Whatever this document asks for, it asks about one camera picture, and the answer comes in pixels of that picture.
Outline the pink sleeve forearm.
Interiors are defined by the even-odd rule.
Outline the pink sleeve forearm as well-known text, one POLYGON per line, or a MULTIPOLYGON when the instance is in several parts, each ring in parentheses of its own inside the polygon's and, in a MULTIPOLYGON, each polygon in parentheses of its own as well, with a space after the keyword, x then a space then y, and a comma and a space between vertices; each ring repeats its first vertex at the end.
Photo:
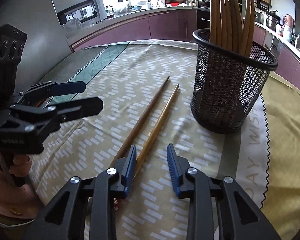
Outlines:
POLYGON ((0 171, 0 215, 34 219, 44 207, 31 184, 22 187, 11 185, 0 171))

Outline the person's left hand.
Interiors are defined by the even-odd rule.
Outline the person's left hand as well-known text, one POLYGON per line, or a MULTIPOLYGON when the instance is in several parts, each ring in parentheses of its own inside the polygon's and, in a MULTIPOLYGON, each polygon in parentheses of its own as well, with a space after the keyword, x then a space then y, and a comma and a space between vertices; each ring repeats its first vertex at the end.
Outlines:
MULTIPOLYGON (((25 177, 29 174, 32 165, 32 160, 28 155, 15 154, 13 159, 13 164, 10 166, 9 173, 15 175, 16 177, 25 177)), ((5 176, 0 171, 0 180, 4 180, 5 176)))

